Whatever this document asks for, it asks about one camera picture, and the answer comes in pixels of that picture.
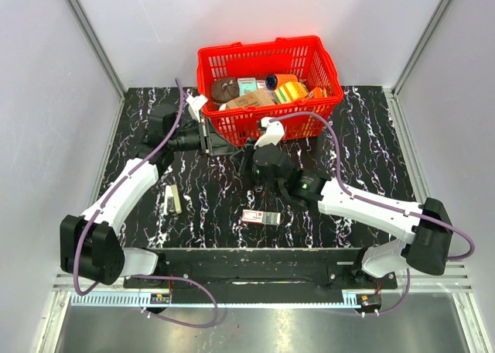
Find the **staple box red white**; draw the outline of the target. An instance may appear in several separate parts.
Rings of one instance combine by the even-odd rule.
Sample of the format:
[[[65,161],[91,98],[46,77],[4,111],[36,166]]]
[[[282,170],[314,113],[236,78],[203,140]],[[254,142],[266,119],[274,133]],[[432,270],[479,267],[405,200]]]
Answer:
[[[241,221],[252,224],[279,225],[281,214],[278,212],[243,210]]]

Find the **beige stapler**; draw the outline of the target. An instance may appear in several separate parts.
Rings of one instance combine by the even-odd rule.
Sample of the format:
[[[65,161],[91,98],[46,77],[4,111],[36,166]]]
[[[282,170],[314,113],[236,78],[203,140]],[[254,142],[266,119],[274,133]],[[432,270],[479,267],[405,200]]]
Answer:
[[[181,214],[182,205],[179,199],[179,191],[175,184],[165,188],[164,214]]]

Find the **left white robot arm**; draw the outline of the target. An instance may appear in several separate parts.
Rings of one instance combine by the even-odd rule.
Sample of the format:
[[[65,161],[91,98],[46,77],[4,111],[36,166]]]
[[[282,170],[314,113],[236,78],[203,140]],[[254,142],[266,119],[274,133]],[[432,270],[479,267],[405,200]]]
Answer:
[[[210,156],[235,153],[209,121],[188,121],[174,105],[159,105],[148,116],[148,128],[119,177],[78,216],[60,224],[60,268],[104,285],[118,278],[140,275],[150,287],[166,282],[167,268],[157,253],[145,248],[123,248],[118,240],[126,218],[172,164],[179,152],[201,151]]]

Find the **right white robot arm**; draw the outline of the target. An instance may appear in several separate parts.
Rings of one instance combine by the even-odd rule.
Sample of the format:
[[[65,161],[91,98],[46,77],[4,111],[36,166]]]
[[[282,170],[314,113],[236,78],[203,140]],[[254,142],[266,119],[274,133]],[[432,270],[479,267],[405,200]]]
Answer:
[[[453,231],[444,204],[393,200],[298,168],[288,153],[268,144],[254,149],[247,171],[292,208],[348,218],[392,236],[392,241],[360,251],[351,276],[362,288],[390,272],[415,269],[430,276],[445,272]]]

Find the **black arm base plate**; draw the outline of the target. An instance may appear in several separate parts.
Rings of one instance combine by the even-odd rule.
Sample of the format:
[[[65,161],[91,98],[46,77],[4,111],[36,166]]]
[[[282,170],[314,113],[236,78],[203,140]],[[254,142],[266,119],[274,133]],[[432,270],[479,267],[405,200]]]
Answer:
[[[157,273],[192,279],[220,307],[343,307],[351,291],[396,290],[394,273],[372,279],[357,271],[358,249],[254,248],[160,250]]]

